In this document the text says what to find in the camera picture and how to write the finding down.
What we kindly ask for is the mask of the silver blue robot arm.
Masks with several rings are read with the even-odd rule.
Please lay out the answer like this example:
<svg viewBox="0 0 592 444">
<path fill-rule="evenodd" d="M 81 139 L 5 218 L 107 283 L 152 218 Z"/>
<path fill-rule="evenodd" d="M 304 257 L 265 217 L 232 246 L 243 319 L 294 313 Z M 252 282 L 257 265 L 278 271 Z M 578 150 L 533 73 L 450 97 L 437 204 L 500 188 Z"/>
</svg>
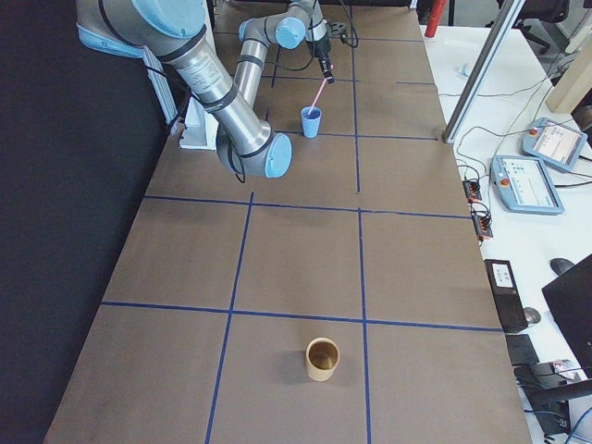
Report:
<svg viewBox="0 0 592 444">
<path fill-rule="evenodd" d="M 217 123 L 216 152 L 237 175 L 282 177 L 290 166 L 290 138 L 273 131 L 253 111 L 267 50 L 294 49 L 306 42 L 327 81 L 333 80 L 330 30 L 316 1 L 291 1 L 283 13 L 240 25 L 242 49 L 229 74 L 206 40 L 200 1 L 79 1 L 77 27 L 87 47 L 130 56 L 143 46 L 172 66 Z"/>
</svg>

